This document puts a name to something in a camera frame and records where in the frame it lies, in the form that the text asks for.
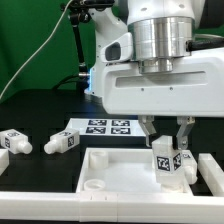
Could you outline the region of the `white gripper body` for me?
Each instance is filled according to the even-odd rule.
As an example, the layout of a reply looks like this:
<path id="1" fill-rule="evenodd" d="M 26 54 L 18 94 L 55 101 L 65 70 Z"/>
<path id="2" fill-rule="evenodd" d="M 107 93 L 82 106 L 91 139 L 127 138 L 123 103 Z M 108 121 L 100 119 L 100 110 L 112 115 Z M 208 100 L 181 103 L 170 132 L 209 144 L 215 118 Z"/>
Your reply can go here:
<path id="1" fill-rule="evenodd" d="M 142 75 L 136 63 L 111 65 L 102 87 L 109 114 L 224 117 L 224 48 L 177 58 L 167 73 Z"/>

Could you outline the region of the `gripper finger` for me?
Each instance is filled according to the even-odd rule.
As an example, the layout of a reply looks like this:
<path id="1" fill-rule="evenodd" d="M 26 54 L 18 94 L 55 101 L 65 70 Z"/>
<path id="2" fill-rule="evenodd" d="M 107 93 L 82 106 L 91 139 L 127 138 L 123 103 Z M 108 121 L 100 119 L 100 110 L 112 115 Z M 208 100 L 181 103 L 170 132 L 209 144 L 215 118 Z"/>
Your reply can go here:
<path id="1" fill-rule="evenodd" d="M 195 118 L 191 116 L 178 117 L 177 124 L 179 125 L 179 130 L 176 135 L 178 148 L 186 150 L 188 148 L 188 135 L 195 124 Z"/>
<path id="2" fill-rule="evenodd" d="M 153 125 L 154 117 L 149 115 L 140 115 L 138 117 L 138 123 L 142 128 L 146 136 L 146 146 L 151 146 L 151 136 L 156 133 L 156 129 Z"/>

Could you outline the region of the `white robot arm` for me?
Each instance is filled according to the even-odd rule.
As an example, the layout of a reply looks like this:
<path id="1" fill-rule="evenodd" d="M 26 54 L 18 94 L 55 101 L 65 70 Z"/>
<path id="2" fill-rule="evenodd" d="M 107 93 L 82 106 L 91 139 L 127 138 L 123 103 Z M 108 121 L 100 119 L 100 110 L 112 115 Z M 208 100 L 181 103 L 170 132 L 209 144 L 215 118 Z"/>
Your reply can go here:
<path id="1" fill-rule="evenodd" d="M 109 114 L 136 115 L 147 136 L 172 116 L 188 146 L 197 117 L 224 117 L 224 39 L 195 39 L 205 0 L 118 0 L 123 18 L 93 7 L 96 62 L 89 97 Z"/>

